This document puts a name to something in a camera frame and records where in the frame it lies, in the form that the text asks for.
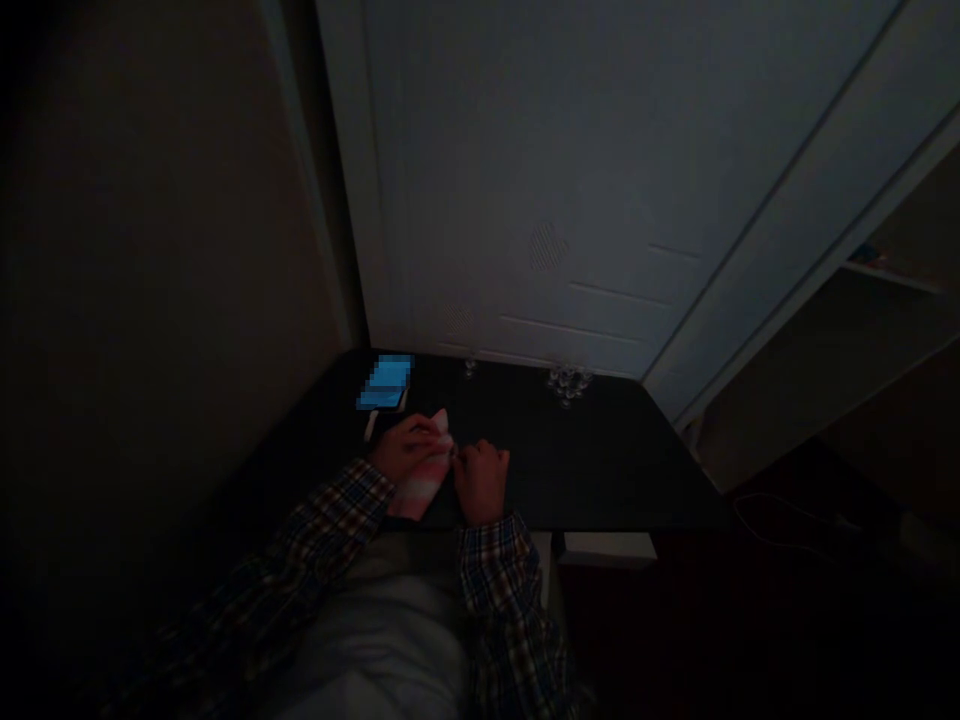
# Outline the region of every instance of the black tabletop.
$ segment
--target black tabletop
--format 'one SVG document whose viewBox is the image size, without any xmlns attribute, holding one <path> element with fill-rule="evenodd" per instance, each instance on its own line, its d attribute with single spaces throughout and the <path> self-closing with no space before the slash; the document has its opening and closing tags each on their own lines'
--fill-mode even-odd
<svg viewBox="0 0 960 720">
<path fill-rule="evenodd" d="M 355 350 L 300 399 L 247 461 L 184 518 L 157 557 L 170 608 L 188 607 L 246 552 L 262 550 L 294 506 L 369 448 L 356 398 L 379 356 Z M 726 526 L 723 501 L 638 383 L 598 377 L 569 410 L 534 368 L 418 355 L 407 412 L 446 408 L 461 444 L 510 450 L 507 504 L 532 530 L 695 530 Z M 381 416 L 382 432 L 399 416 Z M 449 529 L 461 522 L 451 478 L 423 520 L 384 529 Z M 175 566 L 176 572 L 169 572 Z"/>
<path fill-rule="evenodd" d="M 304 399 L 306 406 L 295 410 L 327 433 L 314 435 L 318 447 L 336 442 L 339 461 L 364 451 L 369 414 L 355 404 L 380 352 L 346 353 Z M 460 445 L 486 438 L 510 450 L 507 506 L 531 529 L 646 531 L 725 524 L 717 491 L 639 383 L 597 377 L 583 398 L 563 409 L 542 369 L 480 362 L 467 379 L 462 360 L 417 355 L 406 413 L 429 416 L 441 408 Z M 325 420 L 317 423 L 320 416 Z M 378 431 L 399 417 L 381 415 Z M 419 523 L 390 520 L 387 527 L 438 529 L 461 521 L 448 478 Z"/>
</svg>

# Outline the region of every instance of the right hand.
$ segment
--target right hand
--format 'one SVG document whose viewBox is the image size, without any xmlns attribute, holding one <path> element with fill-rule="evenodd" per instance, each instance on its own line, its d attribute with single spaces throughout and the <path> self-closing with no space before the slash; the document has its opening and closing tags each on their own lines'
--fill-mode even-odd
<svg viewBox="0 0 960 720">
<path fill-rule="evenodd" d="M 441 445 L 439 441 L 440 430 L 433 420 L 423 415 L 411 415 L 383 434 L 367 461 L 399 487 L 428 457 L 449 452 L 449 446 Z"/>
<path fill-rule="evenodd" d="M 469 527 L 499 522 L 507 486 L 510 451 L 497 450 L 486 440 L 467 445 L 453 458 L 453 479 L 460 509 Z"/>
</svg>

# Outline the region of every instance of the white door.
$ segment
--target white door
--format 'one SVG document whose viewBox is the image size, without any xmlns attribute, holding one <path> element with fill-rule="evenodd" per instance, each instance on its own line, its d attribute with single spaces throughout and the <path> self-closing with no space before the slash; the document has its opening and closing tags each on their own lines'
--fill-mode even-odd
<svg viewBox="0 0 960 720">
<path fill-rule="evenodd" d="M 642 376 L 895 4 L 366 2 L 373 343 Z"/>
</svg>

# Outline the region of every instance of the plaid sleeve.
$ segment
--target plaid sleeve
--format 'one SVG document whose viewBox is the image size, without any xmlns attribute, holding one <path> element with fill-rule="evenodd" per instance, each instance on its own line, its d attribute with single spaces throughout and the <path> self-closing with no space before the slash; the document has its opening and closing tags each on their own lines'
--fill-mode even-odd
<svg viewBox="0 0 960 720">
<path fill-rule="evenodd" d="M 472 681 L 481 717 L 577 717 L 573 662 L 540 605 L 539 557 L 520 516 L 460 530 L 459 562 L 480 630 Z"/>
<path fill-rule="evenodd" d="M 284 521 L 209 597 L 163 628 L 96 701 L 102 717 L 221 717 L 290 656 L 330 583 L 374 536 L 394 486 L 354 460 Z"/>
</svg>

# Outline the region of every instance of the blue phone screen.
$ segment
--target blue phone screen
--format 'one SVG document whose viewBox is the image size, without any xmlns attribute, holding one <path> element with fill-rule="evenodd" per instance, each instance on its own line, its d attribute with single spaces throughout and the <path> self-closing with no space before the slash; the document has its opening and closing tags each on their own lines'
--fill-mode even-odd
<svg viewBox="0 0 960 720">
<path fill-rule="evenodd" d="M 381 355 L 357 398 L 357 410 L 397 407 L 410 380 L 412 367 L 412 355 Z"/>
</svg>

